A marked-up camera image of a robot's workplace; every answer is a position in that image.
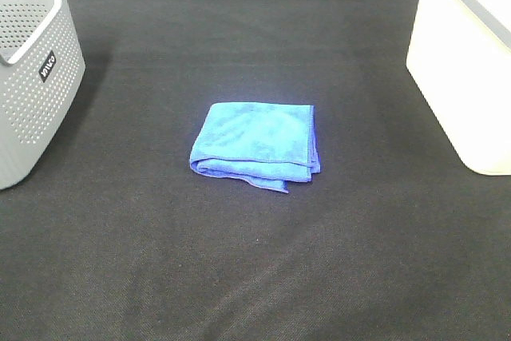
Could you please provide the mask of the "blue microfiber towel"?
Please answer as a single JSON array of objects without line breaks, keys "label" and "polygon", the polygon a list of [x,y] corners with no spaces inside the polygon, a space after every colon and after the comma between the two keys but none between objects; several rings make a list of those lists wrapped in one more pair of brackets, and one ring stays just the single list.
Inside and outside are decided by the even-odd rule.
[{"label": "blue microfiber towel", "polygon": [[313,105],[220,102],[211,105],[192,146],[190,168],[202,176],[243,180],[287,192],[321,172]]}]

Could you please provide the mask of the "black fabric table mat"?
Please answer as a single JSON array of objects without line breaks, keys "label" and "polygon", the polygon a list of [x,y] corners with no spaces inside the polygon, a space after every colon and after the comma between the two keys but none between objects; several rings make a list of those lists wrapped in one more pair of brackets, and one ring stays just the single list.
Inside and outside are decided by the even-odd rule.
[{"label": "black fabric table mat", "polygon": [[[410,77],[418,0],[68,0],[86,71],[1,194],[4,340],[507,340],[510,180]],[[288,193],[195,174],[211,104],[315,108]]]}]

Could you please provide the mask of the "white plastic storage bin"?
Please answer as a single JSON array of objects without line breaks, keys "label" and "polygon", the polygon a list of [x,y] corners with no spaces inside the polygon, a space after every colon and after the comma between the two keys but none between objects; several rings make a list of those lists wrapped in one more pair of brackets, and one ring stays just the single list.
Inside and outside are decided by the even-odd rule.
[{"label": "white plastic storage bin", "polygon": [[406,67],[462,163],[510,174],[510,0],[418,0]]}]

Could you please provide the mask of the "grey perforated plastic basket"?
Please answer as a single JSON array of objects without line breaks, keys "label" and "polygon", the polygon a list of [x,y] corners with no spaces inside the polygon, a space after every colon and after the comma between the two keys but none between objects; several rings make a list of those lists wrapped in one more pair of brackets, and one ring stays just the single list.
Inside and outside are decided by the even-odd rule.
[{"label": "grey perforated plastic basket", "polygon": [[1,0],[1,187],[26,178],[85,72],[67,0]]}]

